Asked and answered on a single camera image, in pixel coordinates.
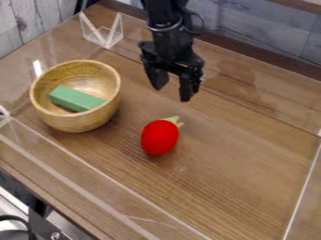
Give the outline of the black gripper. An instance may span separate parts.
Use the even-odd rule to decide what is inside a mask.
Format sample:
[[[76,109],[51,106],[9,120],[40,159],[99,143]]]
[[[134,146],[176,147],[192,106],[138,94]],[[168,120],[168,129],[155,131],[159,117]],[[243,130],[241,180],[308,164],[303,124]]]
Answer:
[[[152,88],[159,91],[170,81],[168,72],[179,75],[179,96],[188,102],[198,93],[205,61],[192,51],[192,31],[182,22],[148,23],[151,41],[140,41],[142,63]]]

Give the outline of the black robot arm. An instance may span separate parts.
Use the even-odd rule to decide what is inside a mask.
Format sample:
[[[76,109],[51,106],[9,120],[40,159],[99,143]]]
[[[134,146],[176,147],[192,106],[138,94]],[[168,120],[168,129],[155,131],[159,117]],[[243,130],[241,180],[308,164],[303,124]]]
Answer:
[[[190,0],[140,0],[147,11],[147,26],[152,41],[140,41],[140,60],[155,90],[170,81],[170,74],[179,77],[179,96],[188,102],[198,93],[203,76],[205,61],[192,51]]]

